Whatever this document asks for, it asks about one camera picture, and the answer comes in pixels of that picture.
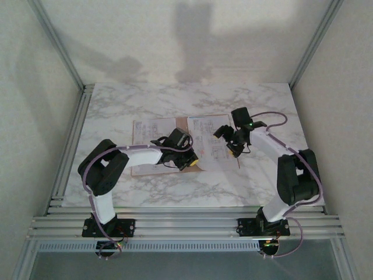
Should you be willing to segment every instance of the marble surface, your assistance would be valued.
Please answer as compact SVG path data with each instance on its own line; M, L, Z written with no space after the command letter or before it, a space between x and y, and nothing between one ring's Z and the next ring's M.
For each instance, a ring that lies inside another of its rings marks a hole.
M296 148L306 148L290 89L285 83L159 85L98 83L89 104L65 192L63 207L89 206L78 165L103 139L119 146L132 143L133 120L224 114L247 106L250 114L281 111L288 123L272 132ZM267 124L282 118L257 118ZM239 158L237 171L175 173L131 177L126 169L113 189L116 207L234 207L259 206L276 190L277 166L251 148Z

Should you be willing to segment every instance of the purple cable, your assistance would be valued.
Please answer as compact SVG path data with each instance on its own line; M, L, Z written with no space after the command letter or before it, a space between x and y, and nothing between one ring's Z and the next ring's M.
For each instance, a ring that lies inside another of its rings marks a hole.
M96 213L96 207L94 206L94 203L93 203L93 198L92 198L92 190L90 188L88 188L87 186L87 175L88 175L88 171L91 169L91 167L93 166L93 164L98 161L99 159L101 159L103 156L107 155L108 153L111 153L112 151L115 151L115 150L138 150L138 149L162 149L162 150L170 150L170 151L174 151L174 152L186 152L190 149L192 149L192 145L193 145L193 138L191 137L190 140L189 140L189 144L190 146L187 147L186 149L174 149L174 148L169 148L169 147L161 147L161 146L154 146L154 145L134 145L134 146L119 146L119 147L114 147L114 148L111 148L109 150L106 150L105 152L102 152L100 153L99 155L97 155L87 166L86 170L84 171L83 173L83 178L82 178L82 183L83 183L83 188L85 189L85 191L89 194L89 203L91 205L91 208L92 208L92 215L94 217L94 219L96 220L96 223L97 223L97 226L98 228L100 229L101 233L109 240L108 243L104 244L101 246L100 248L100 251L98 252L98 256L101 258L101 251L104 247L106 247L106 245L108 244L115 244L118 248L119 248L119 252L122 253L122 248L121 246L118 244L117 241L115 241L114 239L112 239L106 232L105 230L103 229L103 227L101 226L101 223L100 223L100 220L97 216L97 213Z
M252 115L251 117L257 117L257 116L261 116L261 115L264 115L264 114L277 114L277 115L281 115L281 116L283 116L285 118L285 120L283 122L280 122L278 124L268 125L267 128L266 128L267 132L269 132L269 129L272 128L272 127L279 127L281 125L284 125L285 123L287 123L287 120L288 120L287 116L284 113L276 112L276 111L262 112L262 113L258 113L258 114ZM288 147L284 142L282 142L280 139L276 138L271 133L268 133L268 136L271 137L273 140L275 140L282 147L284 147L285 149L287 149L290 152L292 152L293 154L295 154L295 156L297 158L299 158L299 160L304 164L304 166L307 168L307 170L313 176L313 178L315 179L315 181L316 181L316 183L317 183L317 185L319 187L319 196L318 196L318 198L316 198L315 200L310 201L310 202L301 202L301 203L295 204L288 211L286 211L283 216L286 217L289 213L291 213L293 210L295 210L296 207L298 207L298 206L311 205L311 204L314 204L314 203L320 201L320 199L323 197L323 187L322 187L322 184L321 184L321 181L320 181L319 177L316 175L316 173L313 171L313 169L310 167L310 165L304 160L304 158L296 150L294 150L291 147ZM293 250L291 250L290 252L285 253L285 254L281 254L281 255L273 255L272 258L280 258L280 257L285 257L287 255L293 254L293 252L297 251L301 247L301 245L303 243L303 229L302 229L302 226L299 223L299 221L296 220L295 218L292 218L292 217L286 217L286 218L293 220L298 225L298 227L299 227L299 229L301 231L301 240L300 240L298 246L296 248L294 248Z

